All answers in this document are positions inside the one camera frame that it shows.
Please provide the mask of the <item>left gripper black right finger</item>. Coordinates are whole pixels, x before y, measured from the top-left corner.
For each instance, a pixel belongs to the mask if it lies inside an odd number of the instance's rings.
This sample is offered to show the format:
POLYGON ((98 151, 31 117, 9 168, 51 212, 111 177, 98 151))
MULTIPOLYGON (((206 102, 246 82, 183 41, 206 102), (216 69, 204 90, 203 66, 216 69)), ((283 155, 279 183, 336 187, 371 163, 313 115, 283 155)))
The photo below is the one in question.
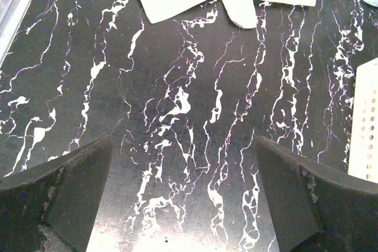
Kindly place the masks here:
POLYGON ((377 184, 266 137, 255 152, 280 251, 377 251, 377 184))

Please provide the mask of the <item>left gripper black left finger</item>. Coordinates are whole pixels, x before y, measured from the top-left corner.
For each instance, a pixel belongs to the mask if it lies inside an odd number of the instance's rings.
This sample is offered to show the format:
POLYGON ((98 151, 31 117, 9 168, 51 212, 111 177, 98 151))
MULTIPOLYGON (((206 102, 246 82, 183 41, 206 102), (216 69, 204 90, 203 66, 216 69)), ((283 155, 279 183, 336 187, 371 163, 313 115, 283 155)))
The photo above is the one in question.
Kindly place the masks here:
POLYGON ((1 178, 1 251, 86 251, 112 148, 103 136, 1 178))

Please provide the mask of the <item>white perforated storage basket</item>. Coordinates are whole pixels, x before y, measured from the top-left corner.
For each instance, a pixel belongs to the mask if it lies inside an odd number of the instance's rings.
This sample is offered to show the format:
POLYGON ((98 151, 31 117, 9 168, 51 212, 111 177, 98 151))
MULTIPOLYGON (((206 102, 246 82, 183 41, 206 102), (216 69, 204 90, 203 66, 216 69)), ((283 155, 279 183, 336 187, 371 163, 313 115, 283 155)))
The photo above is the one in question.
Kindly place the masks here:
POLYGON ((377 182, 377 59, 357 67, 348 174, 377 182))

